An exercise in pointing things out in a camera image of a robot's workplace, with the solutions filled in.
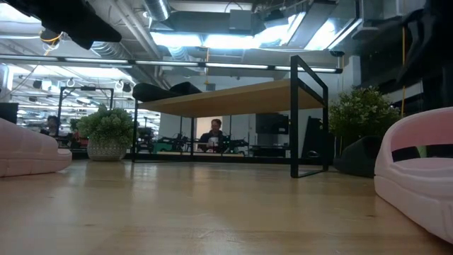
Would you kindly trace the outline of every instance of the green plant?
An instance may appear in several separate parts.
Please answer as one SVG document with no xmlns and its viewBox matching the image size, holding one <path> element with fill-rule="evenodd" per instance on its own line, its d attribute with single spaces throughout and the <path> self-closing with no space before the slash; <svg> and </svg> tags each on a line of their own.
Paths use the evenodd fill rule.
<svg viewBox="0 0 453 255">
<path fill-rule="evenodd" d="M 80 135 L 90 141 L 108 144 L 116 141 L 119 145 L 130 146 L 134 123 L 131 116 L 123 109 L 108 110 L 101 105 L 97 112 L 82 117 L 77 123 Z"/>
<path fill-rule="evenodd" d="M 77 123 L 79 122 L 79 119 L 71 119 L 69 121 L 69 128 L 71 129 L 72 132 L 75 132 L 77 129 Z"/>
<path fill-rule="evenodd" d="M 374 88 L 340 93 L 329 108 L 331 132 L 346 143 L 368 135 L 383 137 L 400 118 L 399 110 L 390 104 L 390 100 Z"/>
</svg>

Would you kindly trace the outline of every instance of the black metal table frame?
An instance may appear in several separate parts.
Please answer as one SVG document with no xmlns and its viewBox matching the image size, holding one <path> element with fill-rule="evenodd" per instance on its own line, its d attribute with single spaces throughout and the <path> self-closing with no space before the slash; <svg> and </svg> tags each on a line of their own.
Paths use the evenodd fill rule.
<svg viewBox="0 0 453 255">
<path fill-rule="evenodd" d="M 69 94 L 68 95 L 64 95 L 64 91 L 65 90 L 70 90 Z M 60 123 L 60 118 L 62 117 L 62 104 L 63 104 L 63 100 L 71 95 L 72 92 L 74 92 L 76 89 L 80 89 L 82 91 L 96 91 L 96 90 L 102 90 L 102 91 L 110 91 L 110 109 L 113 108 L 113 96 L 114 96 L 114 93 L 115 93 L 115 90 L 114 89 L 110 89 L 110 88 L 95 88 L 95 87 L 68 87 L 68 86 L 63 86 L 63 87 L 60 87 L 59 88 L 59 100 L 58 100 L 58 115 L 57 115 L 57 118 L 58 118 L 58 123 L 57 123 L 57 132 L 56 132 L 56 136 L 58 136 L 58 133 L 59 133 L 59 123 Z"/>
<path fill-rule="evenodd" d="M 318 95 L 312 88 L 307 86 L 301 79 L 299 79 L 298 67 L 304 69 L 304 71 L 322 88 L 323 95 Z M 321 152 L 321 161 L 322 169 L 314 171 L 306 171 L 303 174 L 299 173 L 299 89 L 306 91 L 310 96 L 315 98 L 323 106 L 323 151 Z M 135 101 L 135 111 L 134 111 L 134 130 L 137 130 L 138 122 L 138 108 L 139 102 Z M 328 171 L 328 87 L 327 85 L 319 78 L 319 76 L 309 67 L 309 65 L 302 60 L 298 55 L 291 57 L 291 69 L 290 69 L 290 125 L 289 125 L 289 148 L 291 151 L 290 157 L 290 173 L 292 178 L 301 178 L 305 176 L 311 176 L 321 172 Z M 180 129 L 182 128 L 182 117 L 180 119 Z M 190 121 L 190 156 L 182 156 L 177 162 L 184 161 L 194 161 L 193 156 L 193 141 L 194 141 L 194 129 L 195 129 L 195 119 L 191 118 Z M 134 132 L 132 138 L 132 162 L 136 162 L 136 141 L 137 133 Z"/>
</svg>

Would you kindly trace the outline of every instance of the dark shirt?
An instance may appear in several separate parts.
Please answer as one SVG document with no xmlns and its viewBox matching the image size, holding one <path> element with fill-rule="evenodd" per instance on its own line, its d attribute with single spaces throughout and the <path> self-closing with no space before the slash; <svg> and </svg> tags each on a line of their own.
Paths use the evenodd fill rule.
<svg viewBox="0 0 453 255">
<path fill-rule="evenodd" d="M 217 135 L 214 135 L 214 133 L 211 131 L 207 132 L 207 133 L 204 133 L 201 137 L 200 137 L 200 142 L 209 142 L 210 138 L 211 137 L 218 137 L 219 138 L 219 146 L 216 147 L 216 148 L 213 148 L 214 152 L 220 152 L 222 150 L 222 145 L 223 145 L 223 137 L 224 137 L 224 134 L 222 133 L 222 131 L 219 130 L 219 132 L 217 133 Z M 198 145 L 198 147 L 200 149 L 203 150 L 203 152 L 206 152 L 209 148 L 204 145 L 204 144 L 200 144 Z"/>
</svg>

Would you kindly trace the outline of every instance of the man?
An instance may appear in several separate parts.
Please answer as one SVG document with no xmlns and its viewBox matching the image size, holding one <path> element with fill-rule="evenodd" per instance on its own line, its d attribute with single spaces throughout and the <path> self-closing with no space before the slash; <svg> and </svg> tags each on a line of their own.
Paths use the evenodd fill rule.
<svg viewBox="0 0 453 255">
<path fill-rule="evenodd" d="M 200 142 L 206 142 L 207 145 L 201 144 L 199 146 L 204 152 L 208 149 L 212 149 L 214 152 L 221 152 L 223 133 L 220 130 L 222 127 L 222 121 L 214 119 L 211 121 L 211 131 L 203 134 L 200 138 Z"/>
<path fill-rule="evenodd" d="M 42 134 L 49 135 L 54 137 L 57 134 L 57 126 L 59 124 L 58 117 L 57 116 L 49 116 L 47 118 L 47 129 L 46 130 L 41 130 Z M 67 133 L 60 131 L 58 136 L 63 137 L 66 136 Z"/>
</svg>

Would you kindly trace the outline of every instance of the wooden floor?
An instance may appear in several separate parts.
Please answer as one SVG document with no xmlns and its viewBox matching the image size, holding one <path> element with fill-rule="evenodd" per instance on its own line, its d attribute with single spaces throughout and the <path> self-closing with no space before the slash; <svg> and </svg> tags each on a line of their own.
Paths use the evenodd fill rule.
<svg viewBox="0 0 453 255">
<path fill-rule="evenodd" d="M 0 254 L 453 254 L 371 179 L 288 166 L 76 161 L 0 178 Z"/>
</svg>

